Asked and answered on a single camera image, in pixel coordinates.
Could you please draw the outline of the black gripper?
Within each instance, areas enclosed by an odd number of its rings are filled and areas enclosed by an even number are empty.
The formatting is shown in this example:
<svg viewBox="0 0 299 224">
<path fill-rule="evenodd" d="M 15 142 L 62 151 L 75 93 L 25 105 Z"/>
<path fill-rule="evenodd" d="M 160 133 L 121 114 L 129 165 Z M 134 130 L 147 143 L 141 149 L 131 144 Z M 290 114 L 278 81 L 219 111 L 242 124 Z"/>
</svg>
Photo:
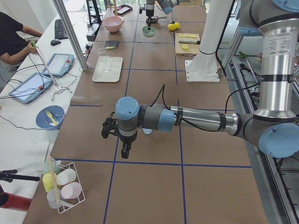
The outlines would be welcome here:
<svg viewBox="0 0 299 224">
<path fill-rule="evenodd" d="M 123 147 L 121 149 L 121 157 L 123 159 L 128 159 L 129 152 L 131 149 L 131 144 L 136 140 L 137 138 L 137 128 L 134 128 L 132 130 L 123 130 L 120 127 L 118 127 L 119 131 L 119 138 L 123 142 Z"/>
<path fill-rule="evenodd" d="M 148 30 L 151 29 L 151 17 L 154 16 L 154 9 L 155 9 L 155 4 L 154 3 L 147 3 L 146 4 L 146 16 L 147 18 L 147 26 Z"/>
</svg>

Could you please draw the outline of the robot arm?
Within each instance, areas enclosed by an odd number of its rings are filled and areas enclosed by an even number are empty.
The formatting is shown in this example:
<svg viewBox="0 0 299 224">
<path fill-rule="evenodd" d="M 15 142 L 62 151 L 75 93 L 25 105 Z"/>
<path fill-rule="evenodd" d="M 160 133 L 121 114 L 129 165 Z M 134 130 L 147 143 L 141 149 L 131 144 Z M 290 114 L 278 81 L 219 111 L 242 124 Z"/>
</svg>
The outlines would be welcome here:
<svg viewBox="0 0 299 224">
<path fill-rule="evenodd" d="M 140 104 L 139 96 L 116 102 L 114 135 L 122 142 L 121 156 L 128 158 L 137 132 L 143 128 L 169 132 L 189 126 L 209 133 L 225 132 L 246 140 L 264 154 L 285 158 L 299 150 L 299 127 L 291 110 L 295 81 L 295 47 L 299 31 L 296 0 L 243 0 L 238 32 L 263 38 L 262 66 L 257 86 L 259 105 L 253 114 L 222 112 L 226 80 L 216 71 L 217 48 L 233 2 L 212 1 L 199 53 L 178 79 L 175 100 Z"/>
<path fill-rule="evenodd" d="M 160 8 L 165 14 L 169 14 L 172 12 L 172 9 L 177 6 L 180 1 L 179 0 L 157 0 Z M 146 4 L 143 7 L 139 8 L 139 13 L 142 14 L 143 11 L 146 12 L 146 16 L 148 18 L 147 30 L 151 29 L 152 17 L 154 16 L 155 10 L 155 0 L 146 0 Z"/>
</svg>

